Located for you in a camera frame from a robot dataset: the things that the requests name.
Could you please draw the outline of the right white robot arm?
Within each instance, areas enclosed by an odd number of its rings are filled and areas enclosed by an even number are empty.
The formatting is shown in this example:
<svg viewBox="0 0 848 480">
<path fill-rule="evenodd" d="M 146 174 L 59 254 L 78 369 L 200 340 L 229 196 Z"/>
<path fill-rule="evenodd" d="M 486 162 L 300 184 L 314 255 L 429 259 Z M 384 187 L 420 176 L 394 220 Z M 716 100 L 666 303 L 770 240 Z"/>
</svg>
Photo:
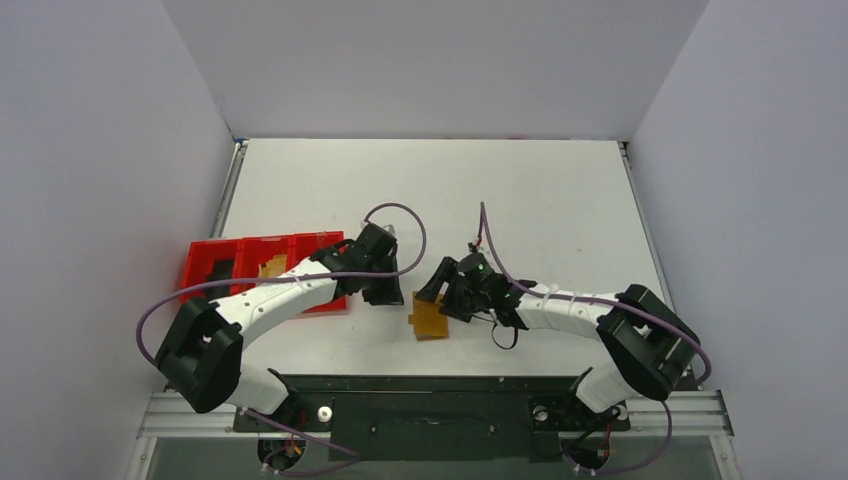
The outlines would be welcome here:
<svg viewBox="0 0 848 480">
<path fill-rule="evenodd" d="M 566 418 L 588 427 L 631 397 L 666 400 L 698 355 L 695 333 L 650 289 L 577 294 L 495 271 L 481 253 L 442 259 L 417 300 L 468 322 L 488 314 L 516 330 L 552 330 L 598 342 L 609 359 L 580 374 L 564 400 Z"/>
</svg>

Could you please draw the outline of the gold black card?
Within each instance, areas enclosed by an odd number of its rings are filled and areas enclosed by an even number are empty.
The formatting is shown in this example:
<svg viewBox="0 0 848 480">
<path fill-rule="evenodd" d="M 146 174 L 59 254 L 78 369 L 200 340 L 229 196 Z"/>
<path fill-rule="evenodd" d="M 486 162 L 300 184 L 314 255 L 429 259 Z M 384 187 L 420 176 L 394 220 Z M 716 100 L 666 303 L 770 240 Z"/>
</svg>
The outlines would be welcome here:
<svg viewBox="0 0 848 480">
<path fill-rule="evenodd" d="M 283 275 L 287 268 L 287 255 L 276 254 L 259 266 L 259 278 L 276 278 Z"/>
</svg>

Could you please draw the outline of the yellow leather card holder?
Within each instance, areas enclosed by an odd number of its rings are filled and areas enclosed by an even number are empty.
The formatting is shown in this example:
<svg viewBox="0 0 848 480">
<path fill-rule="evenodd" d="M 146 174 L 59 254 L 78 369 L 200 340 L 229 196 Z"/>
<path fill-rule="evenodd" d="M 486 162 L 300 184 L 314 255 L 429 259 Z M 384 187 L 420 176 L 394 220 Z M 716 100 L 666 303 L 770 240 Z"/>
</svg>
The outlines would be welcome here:
<svg viewBox="0 0 848 480">
<path fill-rule="evenodd" d="M 408 315 L 408 324 L 412 327 L 417 341 L 442 340 L 449 337 L 449 321 L 440 313 L 443 295 L 438 294 L 434 303 L 419 300 L 418 291 L 413 292 L 412 311 Z"/>
</svg>

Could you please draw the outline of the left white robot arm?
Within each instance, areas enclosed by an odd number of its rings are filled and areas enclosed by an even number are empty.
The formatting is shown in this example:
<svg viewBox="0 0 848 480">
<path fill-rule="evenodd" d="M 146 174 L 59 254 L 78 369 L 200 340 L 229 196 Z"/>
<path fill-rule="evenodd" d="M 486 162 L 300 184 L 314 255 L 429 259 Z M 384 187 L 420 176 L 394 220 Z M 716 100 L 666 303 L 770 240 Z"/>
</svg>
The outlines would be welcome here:
<svg viewBox="0 0 848 480">
<path fill-rule="evenodd" d="M 298 402 L 277 371 L 246 364 L 244 351 L 283 322 L 341 297 L 400 301 L 392 284 L 397 245 L 390 231 L 368 223 L 357 238 L 317 250 L 270 282 L 214 301 L 193 298 L 177 311 L 154 364 L 195 412 L 229 404 L 285 430 L 297 420 Z"/>
</svg>

